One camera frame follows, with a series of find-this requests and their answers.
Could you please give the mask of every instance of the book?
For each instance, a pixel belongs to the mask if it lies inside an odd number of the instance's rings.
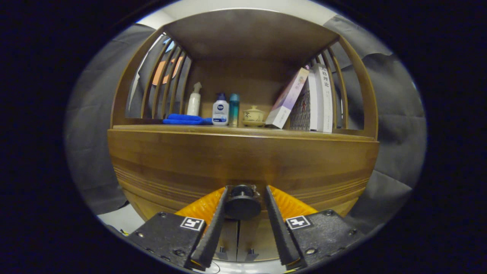
[[[300,70],[296,72],[293,79],[282,91],[272,107],[269,116],[267,116],[267,119],[265,120],[266,126],[271,125],[282,129],[303,89],[304,82],[306,81],[306,78],[308,78],[308,75],[309,71],[304,68],[300,68]]]
[[[331,133],[333,129],[333,97],[330,76],[328,74],[328,70],[322,64],[314,65],[313,72],[316,79],[316,88],[318,90],[318,94],[322,96],[321,99],[323,102],[323,120],[321,123],[321,130],[319,131]]]
[[[322,108],[319,106],[320,104],[322,104],[322,100],[320,101],[318,99],[315,75],[313,72],[310,72],[308,80],[304,84],[303,90],[289,115],[290,129],[304,131],[318,130],[318,113]]]

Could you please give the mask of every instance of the gray fabric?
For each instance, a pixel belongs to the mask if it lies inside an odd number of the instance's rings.
[[[324,26],[340,33],[355,48],[375,90],[380,142],[377,162],[364,193],[346,216],[370,237],[404,205],[419,179],[426,152],[425,113],[406,68],[374,35],[340,15]],[[345,78],[350,127],[363,129],[358,79],[343,49],[332,49]],[[337,74],[333,76],[338,83]]]
[[[86,66],[68,102],[64,145],[74,183],[95,214],[126,201],[108,152],[113,96],[129,60],[154,29],[133,25],[112,39]]]

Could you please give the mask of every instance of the white wall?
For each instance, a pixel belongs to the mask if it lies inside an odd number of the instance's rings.
[[[309,0],[180,0],[149,14],[138,23],[159,28],[174,20],[226,8],[259,8],[278,11],[323,25],[335,12]]]

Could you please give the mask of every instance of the wooden cabinet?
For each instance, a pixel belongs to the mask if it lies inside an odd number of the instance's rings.
[[[164,33],[176,44],[167,58],[190,59],[189,75],[179,81],[182,66],[175,72],[175,66],[165,62],[162,75],[177,76],[166,84],[159,81],[153,95],[149,94],[150,79],[140,102],[141,117],[127,118],[125,109],[137,68]],[[324,58],[324,63],[328,67],[333,63],[336,68],[346,121],[345,86],[339,64],[329,50],[334,43],[343,47],[357,74],[364,106],[363,130],[348,129],[347,123],[337,128],[336,122],[333,133],[247,128],[241,117],[237,128],[176,126],[163,125],[154,115],[184,114],[197,82],[203,85],[202,117],[211,116],[218,92],[240,94],[241,110],[257,105],[268,114],[293,74],[317,56],[324,57],[323,52],[328,50],[331,60]],[[173,103],[178,88],[183,101],[176,108]],[[149,96],[156,98],[152,112],[145,109]],[[332,208],[346,215],[364,191],[377,158],[375,95],[361,59],[339,34],[272,11],[213,11],[165,25],[142,44],[117,88],[108,144],[118,181],[144,220],[158,211],[176,212],[218,188],[234,184],[255,184],[261,193],[271,184],[319,211]],[[232,254],[229,258],[243,261],[251,248],[259,254],[256,260],[278,257],[263,208],[255,220],[240,223],[239,250],[234,225],[227,225],[221,243]]]

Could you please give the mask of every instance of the ceramic tea cup with lid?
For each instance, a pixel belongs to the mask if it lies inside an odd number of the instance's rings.
[[[243,111],[243,120],[262,122],[264,120],[264,112],[262,110],[258,110],[257,106],[252,106],[251,109]]]

